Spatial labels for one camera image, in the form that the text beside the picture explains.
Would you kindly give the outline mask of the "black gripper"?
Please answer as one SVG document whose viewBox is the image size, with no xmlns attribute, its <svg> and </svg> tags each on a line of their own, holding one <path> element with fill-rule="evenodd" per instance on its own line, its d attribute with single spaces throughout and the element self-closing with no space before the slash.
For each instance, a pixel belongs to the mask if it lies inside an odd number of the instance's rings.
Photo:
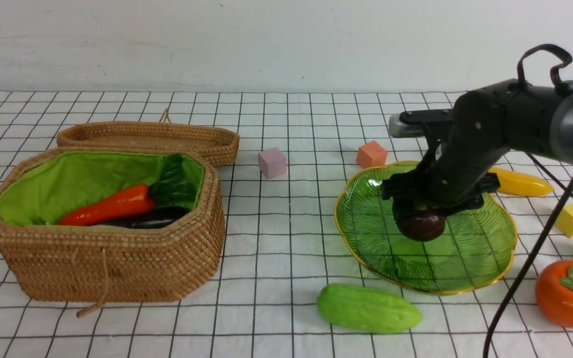
<svg viewBox="0 0 573 358">
<path fill-rule="evenodd" d="M 457 135 L 432 143 L 414 169 L 382 181 L 381 197 L 392 200 L 396 215 L 426 209 L 454 215 L 479 209 L 486 193 L 500 189 L 498 175 L 489 169 L 508 150 L 489 140 L 475 144 Z"/>
</svg>

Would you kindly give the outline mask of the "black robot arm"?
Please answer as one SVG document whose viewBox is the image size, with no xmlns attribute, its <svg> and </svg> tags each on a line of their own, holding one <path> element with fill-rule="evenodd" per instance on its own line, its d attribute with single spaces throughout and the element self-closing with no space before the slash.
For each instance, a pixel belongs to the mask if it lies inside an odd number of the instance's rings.
<svg viewBox="0 0 573 358">
<path fill-rule="evenodd" d="M 428 150 L 410 172 L 381 184 L 396 217 L 428 207 L 449 216 L 484 205 L 499 180 L 489 169 L 509 151 L 573 165 L 573 81 L 544 88 L 516 80 L 464 93 L 452 109 L 405 111 L 392 122 L 427 139 Z"/>
</svg>

